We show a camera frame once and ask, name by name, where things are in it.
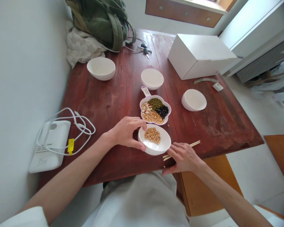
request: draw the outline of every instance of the white sleeve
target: white sleeve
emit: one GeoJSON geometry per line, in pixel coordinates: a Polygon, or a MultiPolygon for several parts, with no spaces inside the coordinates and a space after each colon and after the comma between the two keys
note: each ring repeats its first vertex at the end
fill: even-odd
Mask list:
{"type": "Polygon", "coordinates": [[[0,227],[48,227],[42,207],[33,207],[6,220],[0,227]]]}

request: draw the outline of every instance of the white box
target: white box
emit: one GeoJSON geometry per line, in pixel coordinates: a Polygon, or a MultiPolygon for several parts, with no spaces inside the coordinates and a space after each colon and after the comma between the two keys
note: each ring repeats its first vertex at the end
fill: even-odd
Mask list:
{"type": "Polygon", "coordinates": [[[168,59],[186,80],[216,75],[237,56],[217,36],[177,34],[168,59]]]}

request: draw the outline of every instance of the green backpack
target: green backpack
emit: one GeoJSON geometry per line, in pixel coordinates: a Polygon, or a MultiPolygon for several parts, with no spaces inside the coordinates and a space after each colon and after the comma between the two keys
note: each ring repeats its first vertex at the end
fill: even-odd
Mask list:
{"type": "Polygon", "coordinates": [[[133,44],[136,30],[127,21],[125,3],[121,0],[65,0],[72,10],[74,26],[90,33],[105,47],[120,51],[123,41],[133,44]],[[127,40],[128,26],[132,28],[133,39],[127,40]]]}

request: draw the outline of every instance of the wooden table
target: wooden table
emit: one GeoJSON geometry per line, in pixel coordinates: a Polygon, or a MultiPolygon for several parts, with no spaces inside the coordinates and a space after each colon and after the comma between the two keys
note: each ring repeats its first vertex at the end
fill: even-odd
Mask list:
{"type": "MultiPolygon", "coordinates": [[[[86,64],[77,63],[71,71],[61,108],[69,107],[86,116],[97,131],[78,155],[66,156],[60,168],[43,172],[39,187],[45,185],[123,117],[140,116],[139,103],[144,98],[140,89],[141,73],[147,68],[159,70],[164,76],[161,88],[150,92],[152,95],[160,95],[172,108],[168,123],[162,126],[172,142],[193,143],[201,140],[201,144],[194,149],[203,159],[264,143],[222,76],[212,76],[224,87],[220,92],[212,87],[212,82],[194,84],[196,79],[179,78],[167,59],[175,35],[138,30],[137,37],[145,40],[148,49],[153,51],[149,54],[150,58],[126,48],[120,53],[107,51],[106,57],[116,65],[116,74],[111,80],[95,79],[89,74],[86,64]],[[184,109],[181,97],[188,89],[197,89],[204,94],[207,100],[204,110],[190,112],[184,109]]],[[[132,49],[140,44],[137,40],[132,49]]],[[[78,134],[79,130],[72,124],[69,138],[78,134]]],[[[76,141],[74,152],[87,137],[81,136],[76,141]]],[[[175,163],[173,159],[163,162],[162,156],[151,156],[134,148],[115,146],[105,155],[84,186],[163,169],[163,166],[169,167],[175,163]]]]}

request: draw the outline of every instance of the white ceramic bowl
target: white ceramic bowl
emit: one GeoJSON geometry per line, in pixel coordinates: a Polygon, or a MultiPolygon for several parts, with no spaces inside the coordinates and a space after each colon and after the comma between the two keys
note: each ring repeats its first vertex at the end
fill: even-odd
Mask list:
{"type": "Polygon", "coordinates": [[[145,139],[145,131],[141,127],[138,133],[138,140],[146,146],[145,153],[150,155],[159,155],[164,154],[171,145],[171,139],[167,131],[161,128],[158,125],[147,124],[147,128],[156,128],[156,130],[160,133],[161,141],[159,144],[155,144],[148,139],[145,139]]]}
{"type": "MultiPolygon", "coordinates": [[[[164,118],[163,124],[161,124],[161,125],[164,125],[164,124],[166,124],[167,121],[168,121],[168,116],[169,116],[170,113],[171,113],[171,107],[170,107],[170,105],[169,105],[167,102],[164,101],[164,99],[161,98],[161,96],[158,96],[158,95],[147,96],[146,98],[144,98],[144,99],[142,99],[142,100],[140,101],[141,118],[143,119],[143,117],[142,117],[143,112],[142,112],[142,108],[141,108],[142,104],[145,103],[145,102],[148,102],[149,100],[151,100],[151,99],[153,99],[153,98],[157,98],[157,99],[161,100],[162,104],[165,105],[165,106],[168,108],[168,114],[167,114],[167,116],[164,118]]],[[[147,123],[152,123],[152,124],[155,124],[155,125],[160,125],[160,124],[157,124],[157,123],[155,123],[155,122],[149,122],[149,121],[147,121],[147,123]]]]}
{"type": "Polygon", "coordinates": [[[182,105],[189,111],[199,111],[205,109],[207,102],[200,91],[189,89],[182,96],[182,105]]]}
{"type": "Polygon", "coordinates": [[[91,59],[87,63],[87,69],[98,80],[110,80],[116,72],[115,63],[105,57],[91,59]]]}
{"type": "Polygon", "coordinates": [[[141,73],[141,80],[144,86],[149,90],[156,90],[162,86],[164,82],[163,75],[155,69],[145,69],[141,73]]]}

